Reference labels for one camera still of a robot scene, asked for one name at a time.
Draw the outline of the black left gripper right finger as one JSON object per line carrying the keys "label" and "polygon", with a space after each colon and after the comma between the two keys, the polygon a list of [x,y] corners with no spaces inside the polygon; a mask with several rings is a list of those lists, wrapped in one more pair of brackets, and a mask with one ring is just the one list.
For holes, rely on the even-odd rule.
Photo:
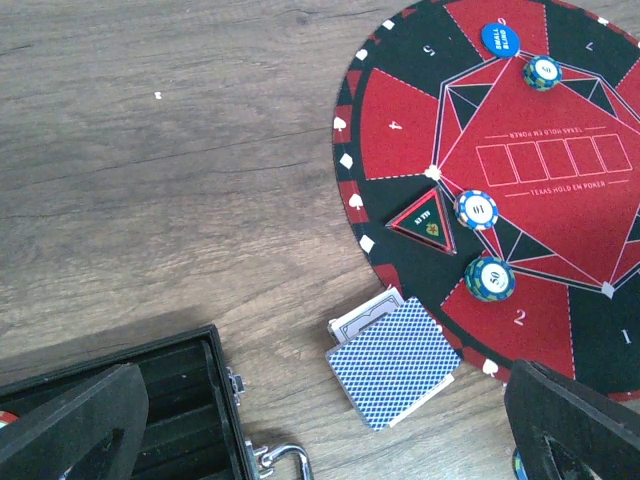
{"label": "black left gripper right finger", "polygon": [[504,404],[528,479],[637,479],[639,414],[549,367],[517,360]]}

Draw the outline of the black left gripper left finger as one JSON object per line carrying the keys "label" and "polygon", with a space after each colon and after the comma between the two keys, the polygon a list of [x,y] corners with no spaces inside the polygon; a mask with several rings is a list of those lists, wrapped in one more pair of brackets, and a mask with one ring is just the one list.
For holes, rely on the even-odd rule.
{"label": "black left gripper left finger", "polygon": [[128,479],[149,397],[135,364],[113,366],[1,430],[3,479]]}

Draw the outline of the green blue 50 chip stack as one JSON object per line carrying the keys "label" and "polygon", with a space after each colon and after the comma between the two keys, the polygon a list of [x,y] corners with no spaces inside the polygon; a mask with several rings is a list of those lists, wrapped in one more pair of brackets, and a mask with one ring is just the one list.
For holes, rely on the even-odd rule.
{"label": "green blue 50 chip stack", "polygon": [[527,480],[528,476],[526,474],[524,464],[522,462],[521,455],[517,449],[513,451],[512,454],[512,468],[517,480]]}

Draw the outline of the blue small blind button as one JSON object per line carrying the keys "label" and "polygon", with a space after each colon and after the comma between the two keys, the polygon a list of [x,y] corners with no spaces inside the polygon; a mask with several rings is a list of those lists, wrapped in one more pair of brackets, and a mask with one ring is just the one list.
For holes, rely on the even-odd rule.
{"label": "blue small blind button", "polygon": [[510,58],[520,51],[520,38],[509,26],[501,23],[486,24],[481,30],[484,47],[494,56]]}

